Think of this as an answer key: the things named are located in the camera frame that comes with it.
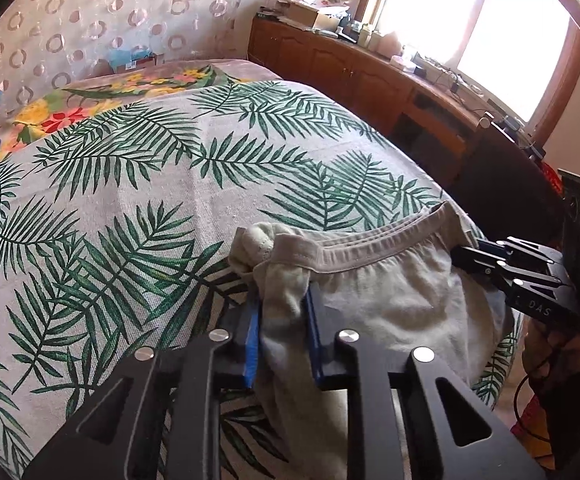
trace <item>bed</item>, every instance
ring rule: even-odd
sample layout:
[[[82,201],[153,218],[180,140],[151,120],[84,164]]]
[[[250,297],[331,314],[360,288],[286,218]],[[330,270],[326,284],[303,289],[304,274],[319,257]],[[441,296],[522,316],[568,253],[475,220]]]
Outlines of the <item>bed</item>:
[[[0,463],[14,478],[122,356],[185,345],[243,302],[225,260],[236,227],[361,231],[449,200],[359,118],[242,60],[73,84],[0,137]],[[473,386],[489,406],[520,326]],[[224,473],[290,478],[251,394],[224,392],[220,423]]]

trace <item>window pane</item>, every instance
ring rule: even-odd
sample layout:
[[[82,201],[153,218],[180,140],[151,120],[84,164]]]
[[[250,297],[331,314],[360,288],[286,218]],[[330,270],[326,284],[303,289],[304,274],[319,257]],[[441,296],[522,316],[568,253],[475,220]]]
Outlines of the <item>window pane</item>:
[[[569,20],[558,0],[485,0],[458,70],[528,121],[557,65]]]
[[[459,47],[476,0],[386,0],[377,27],[445,63]]]

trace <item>beige shorts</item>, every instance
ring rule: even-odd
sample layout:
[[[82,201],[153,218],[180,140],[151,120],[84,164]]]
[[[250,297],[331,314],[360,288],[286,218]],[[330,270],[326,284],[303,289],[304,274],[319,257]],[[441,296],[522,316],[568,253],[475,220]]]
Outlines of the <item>beige shorts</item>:
[[[298,472],[346,478],[346,393],[321,392],[313,382],[301,309],[309,282],[319,283],[347,327],[386,348],[428,346],[471,384],[502,337],[503,316],[452,266],[457,245],[477,243],[449,202],[359,234],[263,222],[238,229],[228,260],[262,298],[255,391]]]

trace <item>hand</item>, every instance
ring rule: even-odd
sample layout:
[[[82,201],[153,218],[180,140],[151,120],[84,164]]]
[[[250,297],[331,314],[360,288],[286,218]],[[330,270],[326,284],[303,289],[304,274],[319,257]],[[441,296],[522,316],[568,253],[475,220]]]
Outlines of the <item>hand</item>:
[[[559,349],[557,360],[552,364],[548,362],[548,357]],[[545,393],[580,372],[580,334],[569,336],[557,330],[548,332],[543,323],[532,319],[521,361],[531,379],[544,381],[542,393]]]

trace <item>silver screw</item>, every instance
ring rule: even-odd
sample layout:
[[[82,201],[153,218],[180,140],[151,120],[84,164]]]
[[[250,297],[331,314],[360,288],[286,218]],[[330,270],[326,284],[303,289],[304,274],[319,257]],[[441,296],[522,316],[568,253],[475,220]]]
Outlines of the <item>silver screw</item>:
[[[339,332],[339,339],[341,339],[344,343],[353,343],[359,339],[359,333],[347,328]]]
[[[149,346],[142,346],[134,352],[134,358],[137,361],[149,361],[154,357],[154,348]]]
[[[412,352],[413,357],[422,363],[429,363],[435,358],[435,353],[427,346],[419,346]]]
[[[219,343],[221,341],[225,341],[226,339],[228,339],[230,337],[230,333],[227,330],[224,330],[223,328],[215,328],[214,330],[212,330],[212,332],[208,334],[208,337],[212,341]]]

